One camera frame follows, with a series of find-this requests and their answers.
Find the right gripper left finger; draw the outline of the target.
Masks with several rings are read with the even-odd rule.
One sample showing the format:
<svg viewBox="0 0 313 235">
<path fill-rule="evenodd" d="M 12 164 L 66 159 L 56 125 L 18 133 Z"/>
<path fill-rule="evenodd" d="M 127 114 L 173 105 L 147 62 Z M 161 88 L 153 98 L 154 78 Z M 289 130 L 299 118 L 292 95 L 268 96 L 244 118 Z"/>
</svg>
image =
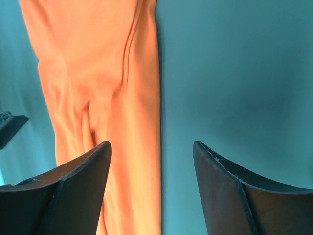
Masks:
<svg viewBox="0 0 313 235">
<path fill-rule="evenodd" d="M 17 185 L 0 187 L 2 235 L 94 235 L 110 162 L 111 144 Z"/>
</svg>

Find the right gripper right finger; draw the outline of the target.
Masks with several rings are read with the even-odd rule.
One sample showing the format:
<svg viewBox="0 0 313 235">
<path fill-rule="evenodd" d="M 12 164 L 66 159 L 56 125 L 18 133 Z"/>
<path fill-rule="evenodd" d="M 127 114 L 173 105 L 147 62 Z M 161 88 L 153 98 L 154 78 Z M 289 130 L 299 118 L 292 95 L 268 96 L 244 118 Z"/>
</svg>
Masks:
<svg viewBox="0 0 313 235">
<path fill-rule="evenodd" d="M 209 235 L 312 235 L 311 189 L 256 174 L 200 141 L 193 158 Z"/>
</svg>

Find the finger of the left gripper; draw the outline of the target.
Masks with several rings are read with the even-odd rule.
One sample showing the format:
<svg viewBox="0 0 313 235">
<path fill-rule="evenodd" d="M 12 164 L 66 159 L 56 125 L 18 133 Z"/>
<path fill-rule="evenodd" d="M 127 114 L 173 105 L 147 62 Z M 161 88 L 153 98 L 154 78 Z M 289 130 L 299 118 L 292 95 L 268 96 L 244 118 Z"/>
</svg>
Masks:
<svg viewBox="0 0 313 235">
<path fill-rule="evenodd" d="M 0 149 L 5 148 L 28 120 L 29 118 L 25 115 L 14 116 L 11 112 L 0 113 Z"/>
</svg>

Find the orange t shirt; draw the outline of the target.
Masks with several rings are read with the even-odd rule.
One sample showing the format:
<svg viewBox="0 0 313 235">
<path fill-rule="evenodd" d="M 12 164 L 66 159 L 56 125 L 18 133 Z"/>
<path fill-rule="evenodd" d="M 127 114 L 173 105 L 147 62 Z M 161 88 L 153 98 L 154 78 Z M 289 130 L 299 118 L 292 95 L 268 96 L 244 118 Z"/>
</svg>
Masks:
<svg viewBox="0 0 313 235">
<path fill-rule="evenodd" d="M 154 0 L 22 0 L 58 165 L 112 146 L 97 233 L 161 234 Z"/>
</svg>

